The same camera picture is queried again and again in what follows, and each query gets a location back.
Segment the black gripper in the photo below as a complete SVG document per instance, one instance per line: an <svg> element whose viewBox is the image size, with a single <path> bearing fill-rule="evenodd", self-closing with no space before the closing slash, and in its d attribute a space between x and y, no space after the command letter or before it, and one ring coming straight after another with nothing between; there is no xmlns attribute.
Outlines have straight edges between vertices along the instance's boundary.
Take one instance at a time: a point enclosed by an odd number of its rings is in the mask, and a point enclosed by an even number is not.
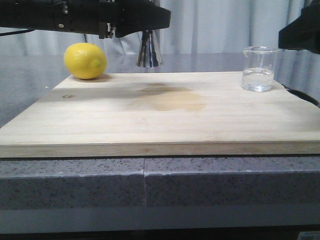
<svg viewBox="0 0 320 240"><path fill-rule="evenodd" d="M67 33L107 34L117 21L115 0L2 0L0 26Z"/></svg>

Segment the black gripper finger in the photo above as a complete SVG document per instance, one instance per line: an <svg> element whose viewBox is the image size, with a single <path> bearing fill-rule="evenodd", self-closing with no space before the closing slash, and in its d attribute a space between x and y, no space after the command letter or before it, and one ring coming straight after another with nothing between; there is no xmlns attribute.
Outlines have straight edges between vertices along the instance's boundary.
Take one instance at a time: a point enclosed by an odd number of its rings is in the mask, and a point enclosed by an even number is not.
<svg viewBox="0 0 320 240"><path fill-rule="evenodd" d="M141 31L166 29L171 11L150 0L121 0L115 37L122 38Z"/></svg>
<svg viewBox="0 0 320 240"><path fill-rule="evenodd" d="M300 16L278 33L278 48L320 52L320 2L313 0Z"/></svg>

